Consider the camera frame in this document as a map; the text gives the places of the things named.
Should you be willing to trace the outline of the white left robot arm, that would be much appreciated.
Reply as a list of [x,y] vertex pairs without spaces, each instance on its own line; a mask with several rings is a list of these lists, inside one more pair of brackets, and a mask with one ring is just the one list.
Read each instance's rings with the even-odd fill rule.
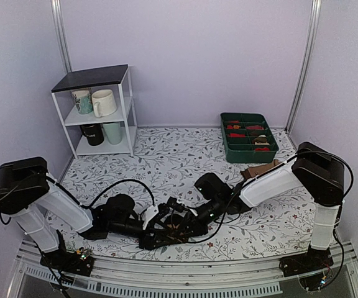
[[97,207],[82,205],[48,173],[42,157],[4,163],[0,166],[0,213],[11,216],[39,246],[48,253],[58,269],[68,269],[73,260],[64,249],[64,240],[53,231],[40,209],[61,218],[79,236],[87,240],[104,240],[110,233],[139,239],[142,249],[164,246],[164,232],[149,225],[158,214],[152,204],[143,214],[134,211],[134,200],[128,195],[109,197]]

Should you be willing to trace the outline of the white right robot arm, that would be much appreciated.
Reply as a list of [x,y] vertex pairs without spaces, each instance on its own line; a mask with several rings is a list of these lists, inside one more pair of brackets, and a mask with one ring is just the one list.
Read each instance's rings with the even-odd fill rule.
[[314,200],[316,211],[310,240],[310,251],[301,265],[314,271],[326,259],[339,209],[347,194],[344,173],[349,165],[340,157],[310,142],[303,142],[287,160],[253,178],[245,178],[230,187],[214,173],[200,177],[195,187],[207,200],[192,212],[195,220],[209,224],[236,204],[247,212],[261,203],[292,189],[303,187]]

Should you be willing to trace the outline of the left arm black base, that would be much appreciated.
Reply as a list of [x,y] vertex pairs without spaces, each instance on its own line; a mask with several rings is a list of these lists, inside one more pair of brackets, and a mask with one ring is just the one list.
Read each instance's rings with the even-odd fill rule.
[[90,277],[93,270],[94,258],[89,248],[80,247],[76,251],[67,251],[63,235],[57,230],[58,249],[50,253],[42,253],[40,264],[56,269],[60,273],[72,273]]

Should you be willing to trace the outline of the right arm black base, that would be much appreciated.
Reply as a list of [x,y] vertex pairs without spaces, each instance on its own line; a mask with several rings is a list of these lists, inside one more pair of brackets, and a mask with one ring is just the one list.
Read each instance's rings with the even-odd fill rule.
[[315,250],[309,247],[306,253],[287,256],[280,259],[279,268],[285,277],[305,274],[334,264],[331,251]]

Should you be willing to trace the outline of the brown tan argyle sock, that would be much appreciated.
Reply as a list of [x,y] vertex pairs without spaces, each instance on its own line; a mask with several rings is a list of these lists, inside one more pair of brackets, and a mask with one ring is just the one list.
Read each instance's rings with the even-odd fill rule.
[[175,245],[186,243],[194,236],[192,221],[189,217],[173,214],[159,224],[163,228],[161,244]]

